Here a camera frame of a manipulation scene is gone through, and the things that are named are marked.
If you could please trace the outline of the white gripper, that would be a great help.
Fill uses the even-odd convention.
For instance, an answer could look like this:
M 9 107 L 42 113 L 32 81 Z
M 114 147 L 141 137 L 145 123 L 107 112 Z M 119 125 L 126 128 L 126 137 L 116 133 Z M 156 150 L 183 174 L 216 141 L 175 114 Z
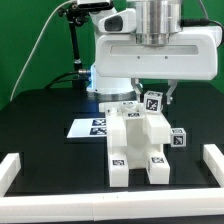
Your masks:
M 217 75 L 218 26 L 184 27 L 168 33 L 140 34 L 137 11 L 126 9 L 98 22 L 95 66 L 102 77 L 132 78 L 140 101 L 140 79 L 171 79 L 166 93 L 172 103 L 177 80 L 211 80 Z

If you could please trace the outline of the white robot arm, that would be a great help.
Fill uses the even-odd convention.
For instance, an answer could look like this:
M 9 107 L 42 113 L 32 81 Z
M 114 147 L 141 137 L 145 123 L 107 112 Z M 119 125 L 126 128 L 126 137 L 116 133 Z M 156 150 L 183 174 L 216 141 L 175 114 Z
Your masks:
M 104 99 L 140 92 L 141 79 L 211 80 L 224 30 L 207 18 L 183 19 L 182 0 L 127 0 L 128 7 L 91 16 L 95 62 L 88 91 Z

